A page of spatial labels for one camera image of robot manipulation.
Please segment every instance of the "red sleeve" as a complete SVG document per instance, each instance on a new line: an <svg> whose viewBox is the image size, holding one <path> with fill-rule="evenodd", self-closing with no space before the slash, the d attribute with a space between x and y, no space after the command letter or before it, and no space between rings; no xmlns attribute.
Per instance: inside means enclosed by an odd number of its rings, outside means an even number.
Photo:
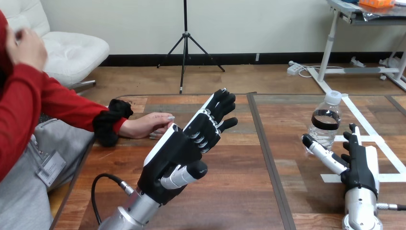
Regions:
<svg viewBox="0 0 406 230"><path fill-rule="evenodd" d="M41 113L42 73L19 64L8 77L0 101L0 181L26 148Z"/></svg>
<svg viewBox="0 0 406 230"><path fill-rule="evenodd" d="M93 132L93 119L108 108L77 95L75 91L68 90L54 78L44 75L45 83L41 96L42 112L71 126ZM113 129L116 133L126 120L122 118L114 124Z"/></svg>

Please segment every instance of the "id badge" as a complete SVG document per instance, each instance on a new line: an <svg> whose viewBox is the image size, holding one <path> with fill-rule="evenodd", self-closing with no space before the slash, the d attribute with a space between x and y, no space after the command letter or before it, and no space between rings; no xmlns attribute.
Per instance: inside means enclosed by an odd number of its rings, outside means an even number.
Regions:
<svg viewBox="0 0 406 230"><path fill-rule="evenodd" d="M36 173L46 186L50 187L66 166L66 161L56 150L51 154L46 154L44 159L43 168L39 168Z"/></svg>

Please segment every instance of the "white wall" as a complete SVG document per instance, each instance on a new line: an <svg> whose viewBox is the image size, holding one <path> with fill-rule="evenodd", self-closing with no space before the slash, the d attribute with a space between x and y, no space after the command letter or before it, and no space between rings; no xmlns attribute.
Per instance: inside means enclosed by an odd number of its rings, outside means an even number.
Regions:
<svg viewBox="0 0 406 230"><path fill-rule="evenodd" d="M182 0L41 1L52 31L100 37L111 54L164 54L183 32ZM188 0L188 16L192 36L220 54L323 52L333 15L325 0ZM340 21L333 51L392 51L404 31Z"/></svg>

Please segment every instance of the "white chair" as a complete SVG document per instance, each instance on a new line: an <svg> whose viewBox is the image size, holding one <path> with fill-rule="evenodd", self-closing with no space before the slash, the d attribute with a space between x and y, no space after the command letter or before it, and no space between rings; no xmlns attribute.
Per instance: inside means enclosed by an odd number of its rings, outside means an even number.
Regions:
<svg viewBox="0 0 406 230"><path fill-rule="evenodd" d="M68 88L95 81L80 82L108 56L109 45L96 37L51 32L40 0L0 0L0 10L14 31L33 29L44 40L48 62L44 71Z"/></svg>

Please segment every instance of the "robotic hand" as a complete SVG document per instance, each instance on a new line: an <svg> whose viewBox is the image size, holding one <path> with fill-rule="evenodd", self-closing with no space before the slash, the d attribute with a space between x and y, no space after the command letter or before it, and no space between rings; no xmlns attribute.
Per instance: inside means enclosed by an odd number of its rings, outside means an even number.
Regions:
<svg viewBox="0 0 406 230"><path fill-rule="evenodd" d="M217 144L224 130L238 123L235 117L222 121L235 109L235 100L226 89L218 90L184 129L171 125L145 158L136 190L124 181L120 183L130 197L99 230L141 230L162 205L187 184L204 177L207 165L200 160L202 154Z"/></svg>
<svg viewBox="0 0 406 230"><path fill-rule="evenodd" d="M345 217L343 230L383 230L377 215L379 194L378 154L373 146L361 145L360 129L350 124L352 133L344 132L348 142L343 147L350 155L341 157L328 151L310 135L302 136L303 144L345 184Z"/></svg>

